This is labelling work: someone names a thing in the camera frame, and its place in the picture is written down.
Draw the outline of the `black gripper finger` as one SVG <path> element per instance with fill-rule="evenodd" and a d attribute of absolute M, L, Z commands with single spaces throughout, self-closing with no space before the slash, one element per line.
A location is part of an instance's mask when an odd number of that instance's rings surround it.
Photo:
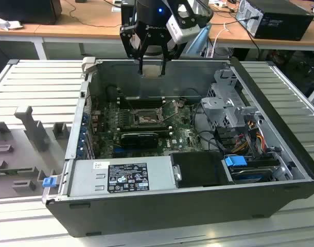
<path fill-rule="evenodd" d="M 170 60 L 170 51 L 168 50 L 168 42 L 170 41 L 171 36 L 169 34 L 161 34 L 159 38 L 159 46 L 162 49 L 162 69 L 161 75 L 165 75 L 166 63 Z"/>
<path fill-rule="evenodd" d="M 151 34 L 147 33 L 143 41 L 140 42 L 140 47 L 138 50 L 138 60 L 139 60 L 139 70 L 138 73 L 140 75 L 143 74 L 143 57 L 145 52 L 147 51 L 151 41 Z"/>

